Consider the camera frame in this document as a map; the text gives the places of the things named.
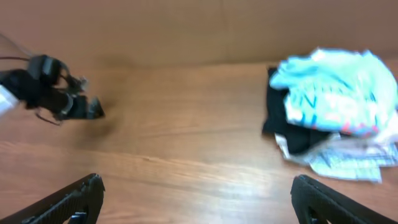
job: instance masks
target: pile of clothes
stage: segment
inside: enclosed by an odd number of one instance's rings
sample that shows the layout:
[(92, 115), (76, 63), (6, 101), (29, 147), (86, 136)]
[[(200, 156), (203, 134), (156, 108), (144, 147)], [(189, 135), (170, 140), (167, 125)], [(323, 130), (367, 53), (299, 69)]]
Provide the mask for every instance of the pile of clothes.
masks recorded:
[(381, 182), (398, 165), (397, 83), (370, 51), (316, 49), (270, 68), (268, 117), (284, 158), (318, 175)]

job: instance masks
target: wood grain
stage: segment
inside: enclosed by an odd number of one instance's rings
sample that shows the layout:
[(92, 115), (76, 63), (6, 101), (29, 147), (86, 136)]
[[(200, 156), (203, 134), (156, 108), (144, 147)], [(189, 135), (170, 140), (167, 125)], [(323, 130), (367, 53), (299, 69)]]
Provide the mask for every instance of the wood grain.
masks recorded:
[(74, 71), (89, 78), (107, 117), (56, 127), (22, 108), (3, 116), (0, 217), (96, 172), (106, 187), (98, 223), (297, 223), (298, 174), (398, 220), (397, 169), (384, 169), (380, 185), (320, 178), (261, 136), (266, 69)]

